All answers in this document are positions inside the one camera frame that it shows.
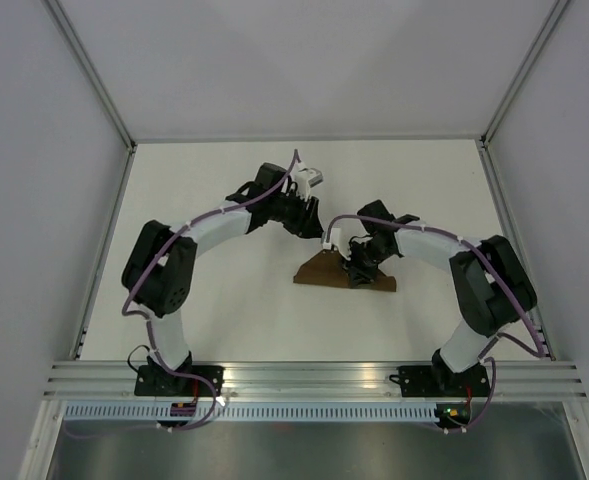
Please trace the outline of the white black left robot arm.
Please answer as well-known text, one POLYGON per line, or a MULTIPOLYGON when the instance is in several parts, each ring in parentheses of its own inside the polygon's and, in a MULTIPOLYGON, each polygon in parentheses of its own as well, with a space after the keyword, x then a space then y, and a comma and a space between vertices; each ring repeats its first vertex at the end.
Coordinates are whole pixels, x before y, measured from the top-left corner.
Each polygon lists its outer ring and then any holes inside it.
POLYGON ((217 208, 178 228, 156 220, 143 226, 121 276, 128 292, 123 314, 142 316, 148 329, 150 345, 140 383, 172 396, 183 395, 196 383, 180 316, 196 260, 270 221, 298 238, 321 238, 319 201, 311 190, 322 181, 322 173, 299 158, 288 168, 264 163, 253 180, 217 208))

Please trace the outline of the brown cloth napkin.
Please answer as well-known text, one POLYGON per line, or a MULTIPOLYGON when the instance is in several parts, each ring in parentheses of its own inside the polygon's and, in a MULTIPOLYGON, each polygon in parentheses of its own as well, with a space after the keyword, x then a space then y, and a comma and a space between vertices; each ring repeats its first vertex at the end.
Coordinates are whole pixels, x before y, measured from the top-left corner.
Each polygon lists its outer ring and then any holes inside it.
POLYGON ((336 251, 322 250, 310 260, 303 263, 293 276, 293 283, 317 287, 329 287, 351 290, 372 290, 394 293, 397 291, 397 281, 381 271, 373 283, 353 283, 348 273, 343 269, 344 258, 336 251))

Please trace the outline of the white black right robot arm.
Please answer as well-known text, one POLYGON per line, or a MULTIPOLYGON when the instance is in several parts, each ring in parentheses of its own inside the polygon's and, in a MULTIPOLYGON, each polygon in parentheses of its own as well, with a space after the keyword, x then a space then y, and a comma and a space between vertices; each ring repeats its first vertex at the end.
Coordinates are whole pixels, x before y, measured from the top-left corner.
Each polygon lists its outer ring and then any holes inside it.
POLYGON ((537 294, 507 238, 468 239, 411 214, 394 217, 380 200, 351 217, 366 235, 363 241, 350 239, 341 253, 350 288, 374 285, 382 276, 380 265, 392 257, 420 260, 451 275, 461 320, 432 355, 428 384, 439 394, 474 385, 469 377, 482 369, 483 356, 507 325, 522 321, 533 330, 528 312, 537 294))

